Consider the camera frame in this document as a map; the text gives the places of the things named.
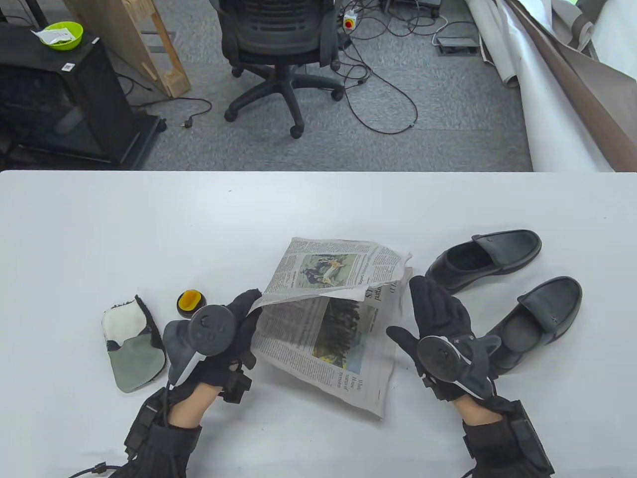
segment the chair base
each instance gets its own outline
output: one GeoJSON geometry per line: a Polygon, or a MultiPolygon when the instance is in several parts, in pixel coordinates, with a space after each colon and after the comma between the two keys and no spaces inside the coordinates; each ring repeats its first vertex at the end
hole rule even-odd
{"type": "Polygon", "coordinates": [[[345,85],[341,80],[326,78],[318,75],[303,75],[296,73],[299,66],[256,66],[242,65],[233,68],[233,76],[239,78],[243,70],[247,70],[260,76],[265,81],[258,84],[254,88],[247,90],[239,98],[235,99],[228,109],[225,111],[224,118],[226,121],[232,122],[237,119],[237,114],[241,108],[254,103],[260,98],[264,98],[272,93],[280,93],[287,107],[290,109],[294,126],[290,128],[290,135],[296,140],[301,137],[305,124],[299,103],[294,95],[294,90],[298,88],[319,88],[332,90],[332,98],[335,101],[343,99],[345,93],[345,85]]]}

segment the newspaper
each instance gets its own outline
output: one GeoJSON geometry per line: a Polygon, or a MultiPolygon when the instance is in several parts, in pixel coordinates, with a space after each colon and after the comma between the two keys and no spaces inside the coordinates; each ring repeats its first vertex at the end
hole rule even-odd
{"type": "Polygon", "coordinates": [[[263,297],[252,352],[383,415],[394,367],[385,328],[401,314],[410,254],[373,242],[293,238],[263,297]]]}

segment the shoe insole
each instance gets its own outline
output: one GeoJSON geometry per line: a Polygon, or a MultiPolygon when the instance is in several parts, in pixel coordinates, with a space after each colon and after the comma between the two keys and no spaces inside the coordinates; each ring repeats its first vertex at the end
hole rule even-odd
{"type": "Polygon", "coordinates": [[[502,342],[512,352],[528,352],[540,342],[542,329],[525,307],[519,305],[514,314],[503,326],[502,342]]]}
{"type": "Polygon", "coordinates": [[[466,242],[447,251],[447,260],[460,270],[477,270],[493,265],[493,260],[475,242],[466,242]]]}

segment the yellow lid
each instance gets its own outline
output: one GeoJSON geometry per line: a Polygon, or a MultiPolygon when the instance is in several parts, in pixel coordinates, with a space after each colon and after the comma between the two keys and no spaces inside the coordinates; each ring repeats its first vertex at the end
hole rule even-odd
{"type": "Polygon", "coordinates": [[[191,310],[194,310],[195,307],[197,307],[197,304],[200,301],[201,292],[191,289],[189,291],[185,291],[182,294],[177,305],[180,309],[185,310],[186,312],[190,312],[191,310]]]}

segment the black loafer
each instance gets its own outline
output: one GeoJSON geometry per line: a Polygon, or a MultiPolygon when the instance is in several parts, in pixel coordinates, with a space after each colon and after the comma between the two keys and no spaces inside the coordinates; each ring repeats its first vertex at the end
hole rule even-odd
{"type": "Polygon", "coordinates": [[[455,294],[481,277],[520,270],[541,248],[540,237],[527,229],[476,235],[443,252],[425,276],[455,294]]]}
{"type": "Polygon", "coordinates": [[[582,303],[582,287],[571,277],[556,277],[518,297],[518,305],[487,335],[500,347],[490,356],[492,379],[517,366],[530,352],[555,342],[573,324],[582,303]]]}

